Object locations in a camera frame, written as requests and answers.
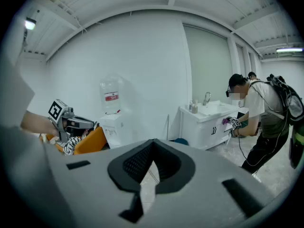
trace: white cabinet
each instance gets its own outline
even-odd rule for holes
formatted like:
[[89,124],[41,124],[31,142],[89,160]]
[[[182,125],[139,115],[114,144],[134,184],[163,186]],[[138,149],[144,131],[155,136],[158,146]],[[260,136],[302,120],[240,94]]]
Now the white cabinet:
[[209,149],[230,138],[232,125],[222,124],[227,117],[237,117],[238,107],[232,107],[227,114],[217,114],[213,118],[190,113],[186,108],[180,107],[180,138],[188,141],[191,147]]

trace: red label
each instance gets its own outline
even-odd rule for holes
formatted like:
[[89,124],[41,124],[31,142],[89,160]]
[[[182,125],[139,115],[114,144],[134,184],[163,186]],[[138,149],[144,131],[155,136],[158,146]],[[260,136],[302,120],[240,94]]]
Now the red label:
[[113,101],[113,100],[117,100],[118,97],[118,92],[111,92],[111,93],[107,93],[104,95],[105,101]]

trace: man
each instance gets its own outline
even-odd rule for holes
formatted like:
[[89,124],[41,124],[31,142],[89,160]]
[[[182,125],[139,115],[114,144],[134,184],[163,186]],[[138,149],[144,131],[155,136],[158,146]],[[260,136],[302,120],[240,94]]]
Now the man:
[[242,165],[250,173],[256,172],[282,148],[289,131],[286,119],[278,117],[278,114],[283,114],[283,107],[272,86],[260,82],[251,85],[252,83],[252,80],[248,81],[239,74],[234,74],[229,80],[230,95],[246,98],[245,107],[249,108],[249,112],[239,118],[240,122],[248,119],[248,125],[235,129],[233,134],[255,135],[259,120],[261,121],[262,133]]
[[59,136],[57,129],[47,117],[26,111],[34,92],[21,78],[16,64],[23,50],[27,11],[28,6],[25,5],[15,15],[0,49],[0,125],[20,126],[32,133]]
[[257,75],[256,75],[254,72],[250,72],[250,73],[248,74],[248,78],[249,78],[250,80],[259,80],[259,79],[257,78]]

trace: water bottle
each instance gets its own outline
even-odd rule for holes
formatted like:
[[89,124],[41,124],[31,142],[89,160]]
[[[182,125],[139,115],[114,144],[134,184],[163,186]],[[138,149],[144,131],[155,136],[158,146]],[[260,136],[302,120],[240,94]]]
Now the water bottle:
[[102,109],[106,114],[116,114],[120,111],[118,80],[118,75],[107,75],[99,84]]

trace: soap bottle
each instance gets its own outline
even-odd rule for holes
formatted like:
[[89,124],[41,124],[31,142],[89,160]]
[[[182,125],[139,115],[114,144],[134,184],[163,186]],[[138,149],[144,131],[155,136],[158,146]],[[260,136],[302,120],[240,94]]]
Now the soap bottle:
[[197,112],[198,112],[198,100],[195,100],[194,101],[195,103],[194,103],[194,106],[192,107],[192,113],[193,114],[196,114]]
[[190,112],[192,112],[192,104],[193,104],[193,102],[192,102],[192,100],[190,100],[190,104],[189,104],[189,111]]

